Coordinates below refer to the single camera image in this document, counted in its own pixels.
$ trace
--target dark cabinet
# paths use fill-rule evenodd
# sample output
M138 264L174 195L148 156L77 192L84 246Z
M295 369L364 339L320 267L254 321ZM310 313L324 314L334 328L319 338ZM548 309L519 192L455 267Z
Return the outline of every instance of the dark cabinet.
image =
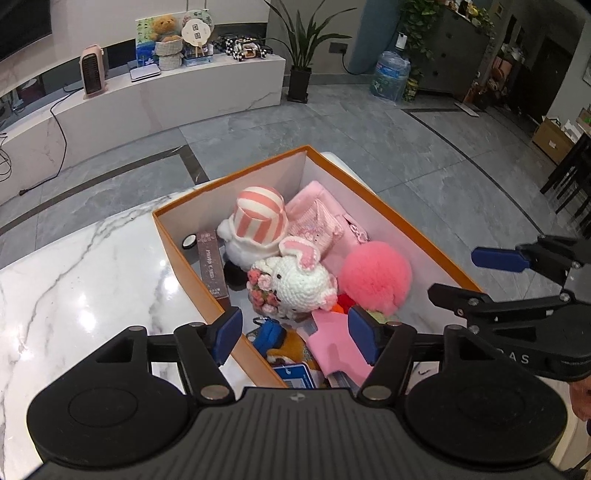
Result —
M424 75L419 88L463 97L476 77L488 41L488 36L468 20L442 9L426 41L433 59L418 63Z

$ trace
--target striped hat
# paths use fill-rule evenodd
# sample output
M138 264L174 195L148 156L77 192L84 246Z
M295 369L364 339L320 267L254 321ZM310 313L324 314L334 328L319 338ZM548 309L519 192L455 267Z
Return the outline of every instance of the striped hat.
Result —
M233 222L236 236L270 244L287 230L283 197L271 187L248 187L238 195Z

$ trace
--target door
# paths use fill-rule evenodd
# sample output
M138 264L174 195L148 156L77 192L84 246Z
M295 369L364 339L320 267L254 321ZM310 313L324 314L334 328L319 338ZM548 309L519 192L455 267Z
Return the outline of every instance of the door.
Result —
M530 85L522 103L525 111L537 122L548 113L562 85L573 56L546 38L531 69Z

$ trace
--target pink heater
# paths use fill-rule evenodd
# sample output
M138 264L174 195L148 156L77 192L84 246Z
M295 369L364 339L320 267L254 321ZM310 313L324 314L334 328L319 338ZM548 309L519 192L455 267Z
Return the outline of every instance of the pink heater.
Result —
M103 50L98 45L86 48L80 56L80 71L84 84L85 98L100 95L107 89Z

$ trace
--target wall outlet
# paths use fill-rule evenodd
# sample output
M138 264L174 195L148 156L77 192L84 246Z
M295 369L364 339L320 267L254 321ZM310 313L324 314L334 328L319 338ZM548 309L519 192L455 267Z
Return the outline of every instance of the wall outlet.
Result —
M346 43L330 42L329 53L345 54L348 46Z

